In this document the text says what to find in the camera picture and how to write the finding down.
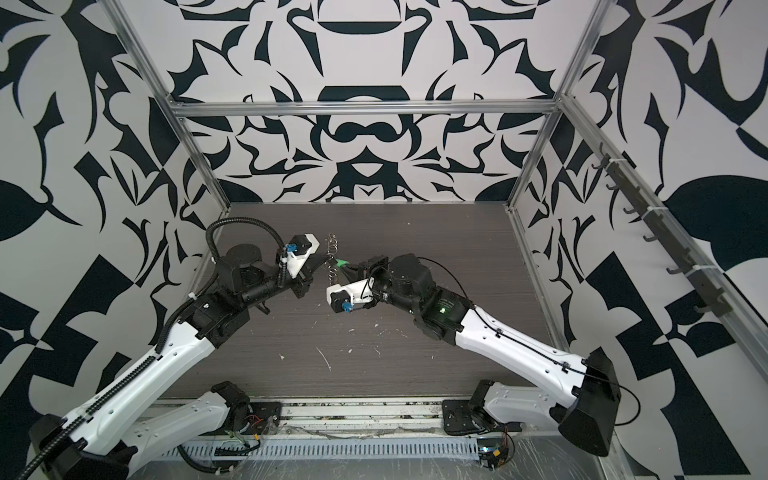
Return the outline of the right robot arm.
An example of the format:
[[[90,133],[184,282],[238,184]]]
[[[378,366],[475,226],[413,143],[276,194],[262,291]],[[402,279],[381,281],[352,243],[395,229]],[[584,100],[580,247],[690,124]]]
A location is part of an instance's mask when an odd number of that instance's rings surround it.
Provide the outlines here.
[[[345,264],[347,284],[327,288],[336,313],[379,304],[400,309],[428,337],[492,360],[535,385],[540,395],[515,405],[508,387],[483,381],[470,407],[488,428],[542,421],[582,451],[608,456],[621,402],[612,361],[602,350],[582,357],[538,341],[494,318],[470,300],[435,282],[433,260],[405,254]]]

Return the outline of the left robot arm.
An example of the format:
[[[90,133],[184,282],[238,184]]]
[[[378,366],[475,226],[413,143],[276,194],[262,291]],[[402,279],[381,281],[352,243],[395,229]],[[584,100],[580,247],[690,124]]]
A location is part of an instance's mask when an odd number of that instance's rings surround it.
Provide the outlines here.
[[[312,234],[294,236],[274,267],[254,245],[236,245],[219,261],[251,282],[219,281],[180,307],[155,347],[131,369],[63,417],[47,414],[29,431],[36,453],[19,473],[49,479],[127,479],[160,455],[202,434],[249,429],[250,398],[229,381],[151,420],[142,414],[184,373],[208,357],[250,319],[252,306],[291,290],[302,297],[326,261]]]

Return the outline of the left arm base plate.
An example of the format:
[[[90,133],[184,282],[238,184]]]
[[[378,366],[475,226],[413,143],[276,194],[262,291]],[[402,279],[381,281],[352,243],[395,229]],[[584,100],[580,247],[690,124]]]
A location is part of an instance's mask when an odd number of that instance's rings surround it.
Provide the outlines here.
[[[281,424],[282,407],[283,404],[277,401],[249,402],[237,406],[231,430],[243,435],[271,434]]]

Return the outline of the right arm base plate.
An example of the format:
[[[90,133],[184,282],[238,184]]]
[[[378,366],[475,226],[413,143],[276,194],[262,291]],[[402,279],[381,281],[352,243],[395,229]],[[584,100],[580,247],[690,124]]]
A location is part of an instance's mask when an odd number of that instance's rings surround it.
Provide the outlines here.
[[[471,400],[443,400],[442,429],[449,436],[503,432],[506,425]]]

